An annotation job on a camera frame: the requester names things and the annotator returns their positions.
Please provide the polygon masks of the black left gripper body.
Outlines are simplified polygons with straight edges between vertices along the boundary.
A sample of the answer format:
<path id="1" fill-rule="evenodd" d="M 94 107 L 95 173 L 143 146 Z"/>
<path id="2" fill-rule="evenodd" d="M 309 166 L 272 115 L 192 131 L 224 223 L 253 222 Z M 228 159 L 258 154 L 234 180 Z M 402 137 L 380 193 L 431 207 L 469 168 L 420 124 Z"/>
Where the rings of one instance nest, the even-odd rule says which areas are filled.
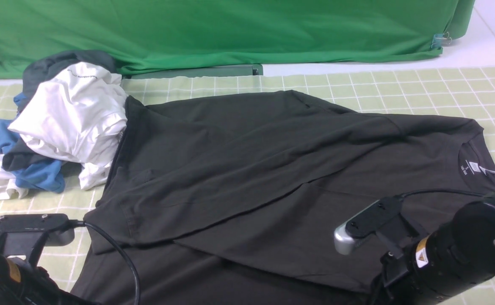
<path id="1" fill-rule="evenodd" d="M 0 305 L 92 305 L 0 254 Z"/>

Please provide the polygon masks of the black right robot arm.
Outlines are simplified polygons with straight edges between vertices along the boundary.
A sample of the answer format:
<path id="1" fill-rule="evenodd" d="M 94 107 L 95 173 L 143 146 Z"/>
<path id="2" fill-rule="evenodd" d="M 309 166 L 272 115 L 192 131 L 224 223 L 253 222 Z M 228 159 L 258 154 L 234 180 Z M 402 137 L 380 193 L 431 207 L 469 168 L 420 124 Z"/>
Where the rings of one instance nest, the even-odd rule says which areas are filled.
<path id="1" fill-rule="evenodd" d="M 390 201 L 402 204 L 409 196 L 429 193 L 474 200 L 432 233 L 402 213 L 376 230 L 388 252 L 381 258 L 382 270 L 372 282 L 367 305 L 440 305 L 495 277 L 495 191 L 427 189 Z"/>

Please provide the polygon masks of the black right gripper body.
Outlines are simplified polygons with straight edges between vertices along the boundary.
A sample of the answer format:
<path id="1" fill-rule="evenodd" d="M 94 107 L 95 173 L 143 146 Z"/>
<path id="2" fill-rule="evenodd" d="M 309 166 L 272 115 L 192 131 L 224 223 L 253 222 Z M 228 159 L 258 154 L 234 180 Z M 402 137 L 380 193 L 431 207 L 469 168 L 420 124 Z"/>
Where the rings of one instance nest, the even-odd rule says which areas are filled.
<path id="1" fill-rule="evenodd" d="M 406 247 L 400 258 L 385 255 L 383 269 L 372 282 L 370 305 L 435 305 L 442 302 L 437 291 L 438 261 L 429 250 L 429 237 Z"/>

